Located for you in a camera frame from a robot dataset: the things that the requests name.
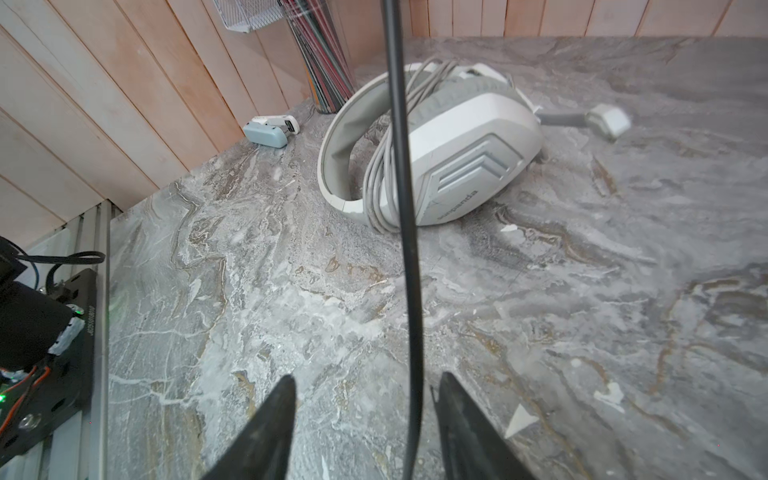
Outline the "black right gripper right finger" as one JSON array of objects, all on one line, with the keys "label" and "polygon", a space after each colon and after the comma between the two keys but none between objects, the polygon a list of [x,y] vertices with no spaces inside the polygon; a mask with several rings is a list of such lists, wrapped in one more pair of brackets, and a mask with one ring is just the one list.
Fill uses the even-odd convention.
[{"label": "black right gripper right finger", "polygon": [[535,479],[452,373],[432,400],[448,479]]}]

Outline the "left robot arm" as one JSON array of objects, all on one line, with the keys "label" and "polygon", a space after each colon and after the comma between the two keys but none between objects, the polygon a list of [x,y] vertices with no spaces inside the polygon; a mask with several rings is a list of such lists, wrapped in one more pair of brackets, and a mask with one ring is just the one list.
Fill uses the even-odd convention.
[{"label": "left robot arm", "polygon": [[[1,239],[1,368],[28,370],[48,356],[62,355],[83,331],[95,330],[94,314],[75,303],[75,292],[55,282],[62,266],[98,265],[106,260],[99,251],[68,256],[29,255],[6,238]],[[40,279],[39,264],[50,267],[43,291],[18,281],[28,267]]]}]

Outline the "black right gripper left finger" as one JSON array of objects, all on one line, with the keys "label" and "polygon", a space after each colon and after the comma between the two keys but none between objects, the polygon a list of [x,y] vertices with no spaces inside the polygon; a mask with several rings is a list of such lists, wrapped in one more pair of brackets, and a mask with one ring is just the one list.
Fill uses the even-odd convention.
[{"label": "black right gripper left finger", "polygon": [[286,479],[296,405],[296,381],[284,375],[203,479]]}]

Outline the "white headphones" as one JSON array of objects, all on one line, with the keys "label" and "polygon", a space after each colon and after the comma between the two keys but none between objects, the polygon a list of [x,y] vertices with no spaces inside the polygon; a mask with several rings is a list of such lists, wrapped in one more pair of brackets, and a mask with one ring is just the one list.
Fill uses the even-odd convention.
[{"label": "white headphones", "polygon": [[[415,221],[454,221],[517,177],[541,152],[543,127],[588,128],[613,141],[631,127],[618,106],[556,112],[533,104],[510,77],[476,63],[430,59],[405,67],[408,142]],[[368,162],[361,196],[351,192],[353,147],[391,110],[388,77],[361,87],[333,119],[320,148],[317,178],[325,201],[382,233],[400,227],[393,133],[385,131]]]}]

